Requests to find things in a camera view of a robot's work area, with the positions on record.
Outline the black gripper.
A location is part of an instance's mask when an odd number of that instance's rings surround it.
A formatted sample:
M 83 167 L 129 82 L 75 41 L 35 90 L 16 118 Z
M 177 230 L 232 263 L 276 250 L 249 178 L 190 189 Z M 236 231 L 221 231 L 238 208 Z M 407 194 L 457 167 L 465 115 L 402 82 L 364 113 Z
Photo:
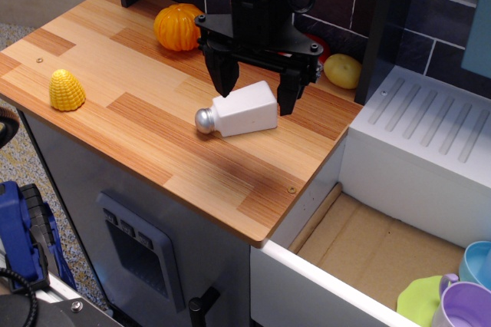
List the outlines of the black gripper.
M 289 35 L 300 32 L 293 24 L 286 0 L 231 0 L 229 14 L 196 17 L 199 48 L 216 91 L 227 97 L 239 77 L 239 63 L 280 74 L 277 102 L 280 115 L 292 114 L 305 86 L 320 77 L 320 65 L 300 67 L 274 53 Z

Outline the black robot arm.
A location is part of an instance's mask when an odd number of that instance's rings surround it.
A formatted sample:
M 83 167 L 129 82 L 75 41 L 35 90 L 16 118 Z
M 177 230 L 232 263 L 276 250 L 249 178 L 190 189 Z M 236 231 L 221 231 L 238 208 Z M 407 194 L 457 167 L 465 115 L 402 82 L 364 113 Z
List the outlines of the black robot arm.
M 303 90 L 320 76 L 323 47 L 293 24 L 315 0 L 230 0 L 229 14 L 199 15 L 198 40 L 216 91 L 227 97 L 239 78 L 241 63 L 279 74 L 277 102 L 290 115 Z

